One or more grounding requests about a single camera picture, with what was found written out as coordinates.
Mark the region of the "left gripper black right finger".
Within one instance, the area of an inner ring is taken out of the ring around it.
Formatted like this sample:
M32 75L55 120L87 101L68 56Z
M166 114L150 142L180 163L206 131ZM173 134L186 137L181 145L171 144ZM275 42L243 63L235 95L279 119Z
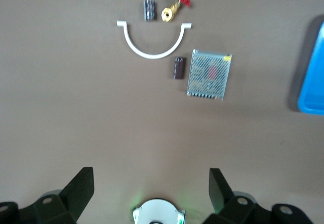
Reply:
M273 223L271 212L251 195L234 192L219 168L209 171L209 196L214 213L206 223Z

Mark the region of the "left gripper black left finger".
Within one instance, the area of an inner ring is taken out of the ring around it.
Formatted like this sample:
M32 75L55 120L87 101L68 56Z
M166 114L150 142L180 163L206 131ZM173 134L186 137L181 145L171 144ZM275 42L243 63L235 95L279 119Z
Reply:
M58 194L40 197L19 210L19 223L77 223L94 194L94 171L82 168Z

